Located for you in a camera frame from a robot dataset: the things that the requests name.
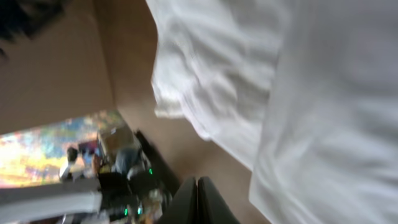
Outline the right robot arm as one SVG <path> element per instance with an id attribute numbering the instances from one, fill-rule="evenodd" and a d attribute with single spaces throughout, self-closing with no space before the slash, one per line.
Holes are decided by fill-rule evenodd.
<path id="1" fill-rule="evenodd" d="M 208 177 L 193 177 L 162 202 L 161 182 L 143 172 L 118 173 L 15 189 L 1 189 L 1 223 L 237 223 Z"/>

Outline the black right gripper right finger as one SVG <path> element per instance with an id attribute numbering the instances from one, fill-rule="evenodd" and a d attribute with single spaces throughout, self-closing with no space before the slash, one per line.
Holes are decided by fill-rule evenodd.
<path id="1" fill-rule="evenodd" d="M 240 224 L 209 177 L 198 180 L 198 219 L 202 224 Z"/>

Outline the white t-shirt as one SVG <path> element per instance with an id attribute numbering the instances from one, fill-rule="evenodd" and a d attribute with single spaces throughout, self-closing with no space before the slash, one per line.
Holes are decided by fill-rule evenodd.
<path id="1" fill-rule="evenodd" d="M 397 1 L 149 1 L 161 118 L 251 171 L 272 223 L 397 222 Z"/>

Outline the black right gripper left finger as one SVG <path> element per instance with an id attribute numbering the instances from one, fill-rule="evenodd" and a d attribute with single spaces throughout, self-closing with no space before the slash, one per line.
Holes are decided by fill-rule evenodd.
<path id="1" fill-rule="evenodd" d="M 180 186 L 172 203 L 156 224 L 196 224 L 197 182 L 194 177 L 186 179 Z"/>

